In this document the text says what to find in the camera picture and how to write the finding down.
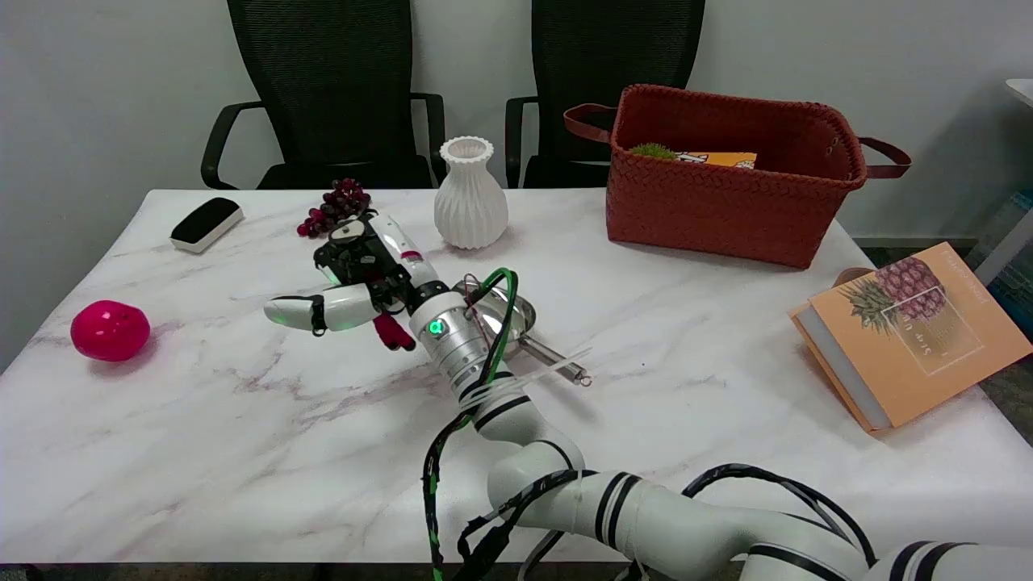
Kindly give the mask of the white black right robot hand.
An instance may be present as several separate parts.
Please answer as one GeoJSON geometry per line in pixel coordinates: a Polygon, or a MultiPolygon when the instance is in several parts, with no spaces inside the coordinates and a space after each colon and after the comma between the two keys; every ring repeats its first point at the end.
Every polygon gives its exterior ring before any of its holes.
{"type": "Polygon", "coordinates": [[[328,232],[314,251],[331,286],[316,295],[280,295],[267,319],[315,336],[364,326],[381,314],[413,313],[450,288],[392,215],[366,213],[328,232]]]}

